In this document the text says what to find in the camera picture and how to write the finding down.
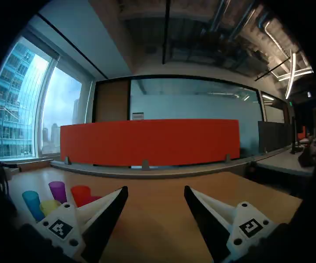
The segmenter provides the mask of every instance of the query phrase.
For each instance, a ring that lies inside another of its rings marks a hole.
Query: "yellow cup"
[[[61,203],[57,200],[46,200],[40,203],[40,210],[44,213],[45,216],[48,216],[52,211],[57,209]]]

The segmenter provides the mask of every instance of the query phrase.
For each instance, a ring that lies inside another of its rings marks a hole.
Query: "desk divider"
[[[238,120],[107,121],[61,127],[61,158],[104,166],[188,165],[239,158]]]

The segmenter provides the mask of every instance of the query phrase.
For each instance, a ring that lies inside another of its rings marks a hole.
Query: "purple cup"
[[[63,182],[53,181],[49,183],[49,187],[55,200],[61,204],[67,202],[66,186]]]

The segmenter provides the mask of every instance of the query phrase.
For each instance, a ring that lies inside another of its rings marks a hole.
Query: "office desk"
[[[48,183],[70,187],[88,185],[93,195],[104,196],[126,185],[129,197],[101,262],[212,262],[207,246],[184,199],[184,186],[232,206],[242,201],[253,204],[271,220],[289,222],[301,199],[249,181],[230,172],[178,179],[115,179],[43,168],[15,175],[10,193],[21,220],[32,220],[22,192],[34,190],[40,199],[52,199]]]
[[[298,157],[302,152],[291,154],[291,149],[274,156],[257,161],[257,166],[283,172],[287,174],[293,174],[302,177],[311,177],[314,167],[301,167],[298,162]]]

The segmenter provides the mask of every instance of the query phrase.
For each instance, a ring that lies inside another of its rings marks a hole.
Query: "cloudy sky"
[[[81,83],[55,68],[46,92],[43,128],[47,128],[51,139],[51,126],[70,125],[73,119],[74,101],[79,99]]]

